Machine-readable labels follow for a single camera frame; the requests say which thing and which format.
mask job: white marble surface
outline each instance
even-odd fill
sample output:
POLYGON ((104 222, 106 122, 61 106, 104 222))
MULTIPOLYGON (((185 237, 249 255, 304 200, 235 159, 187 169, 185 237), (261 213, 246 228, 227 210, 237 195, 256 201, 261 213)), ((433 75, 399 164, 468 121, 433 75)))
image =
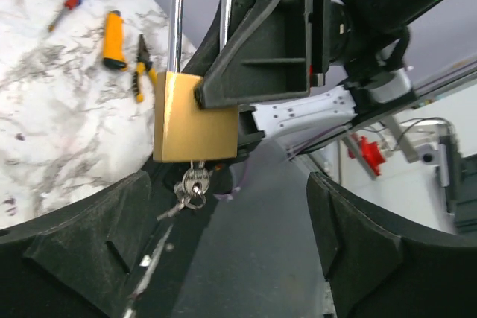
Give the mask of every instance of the white marble surface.
POLYGON ((164 69, 165 14, 153 0, 84 0, 48 35, 63 2, 0 0, 0 229, 100 191, 152 151, 152 86, 145 77, 141 104, 130 88, 139 34, 164 69), (101 64, 110 10, 123 15, 127 72, 101 64))

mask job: white wall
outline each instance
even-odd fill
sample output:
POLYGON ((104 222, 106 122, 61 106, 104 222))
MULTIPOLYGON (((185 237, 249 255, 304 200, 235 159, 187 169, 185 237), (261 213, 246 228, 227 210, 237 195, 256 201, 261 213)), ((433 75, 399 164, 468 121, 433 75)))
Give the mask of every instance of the white wall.
MULTIPOLYGON (((397 118, 443 117, 451 121, 458 134, 462 156, 477 153, 477 86, 462 89, 433 104, 416 110, 407 110, 397 118)), ((370 141, 379 137, 365 131, 360 135, 370 141)), ((435 181, 434 168, 420 162, 409 164, 402 153, 395 153, 381 166, 382 175, 371 181, 356 160, 341 155, 342 185, 354 194, 380 205, 403 217, 443 231, 452 231, 448 218, 443 214, 440 195, 435 181)))

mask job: key ring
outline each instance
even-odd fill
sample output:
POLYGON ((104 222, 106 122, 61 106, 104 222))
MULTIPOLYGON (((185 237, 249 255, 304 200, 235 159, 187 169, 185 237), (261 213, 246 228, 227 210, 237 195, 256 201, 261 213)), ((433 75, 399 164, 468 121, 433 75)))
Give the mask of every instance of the key ring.
POLYGON ((186 206, 186 208, 189 208, 191 210, 198 210, 198 209, 201 209, 204 205, 207 204, 207 198, 206 196, 204 195, 204 193, 202 192, 202 190, 198 187, 198 186, 195 186, 193 188, 194 192, 195 192, 195 195, 197 195, 199 198, 201 198, 202 200, 202 203, 200 204, 192 204, 191 203, 191 197, 189 197, 189 200, 187 200, 186 203, 184 203, 184 205, 186 206))

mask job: red part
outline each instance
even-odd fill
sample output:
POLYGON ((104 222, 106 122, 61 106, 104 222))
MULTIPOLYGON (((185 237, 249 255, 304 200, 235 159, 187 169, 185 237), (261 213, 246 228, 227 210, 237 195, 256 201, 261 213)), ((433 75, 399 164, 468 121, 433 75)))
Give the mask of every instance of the red part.
POLYGON ((80 0, 66 0, 65 1, 65 7, 72 10, 73 8, 75 8, 78 5, 79 2, 80 2, 80 0))
MULTIPOLYGON (((353 133, 353 134, 351 135, 351 138, 354 139, 354 141, 359 144, 359 142, 360 142, 360 141, 359 141, 359 137, 358 137, 358 135, 357 135, 356 133, 353 133)), ((354 159, 354 158, 355 158, 355 155, 354 155, 353 153, 351 153, 351 150, 349 150, 349 149, 348 149, 348 156, 349 156, 351 159, 354 159)))
POLYGON ((310 86, 313 85, 313 68, 310 66, 310 69, 309 69, 309 73, 308 73, 308 79, 309 79, 309 82, 310 82, 310 86))
MULTIPOLYGON (((374 141, 372 143, 368 143, 366 137, 362 136, 359 139, 359 147, 361 148, 361 155, 363 156, 364 160, 366 160, 366 162, 369 164, 375 175, 381 175, 379 166, 382 163, 386 162, 386 159, 381 154, 378 142, 374 141)), ((354 155, 349 150, 348 155, 351 159, 354 159, 354 155)))

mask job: padlock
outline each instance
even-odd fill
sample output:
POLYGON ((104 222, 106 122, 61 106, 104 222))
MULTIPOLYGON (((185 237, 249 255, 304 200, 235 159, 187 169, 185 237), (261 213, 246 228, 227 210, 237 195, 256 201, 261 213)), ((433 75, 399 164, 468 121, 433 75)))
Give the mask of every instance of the padlock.
MULTIPOLYGON (((198 106, 194 88, 202 77, 180 73, 182 17, 183 0, 173 0, 167 72, 157 75, 153 158, 158 162, 234 158, 239 139, 239 108, 198 106)), ((222 25, 221 31, 228 29, 222 25)))

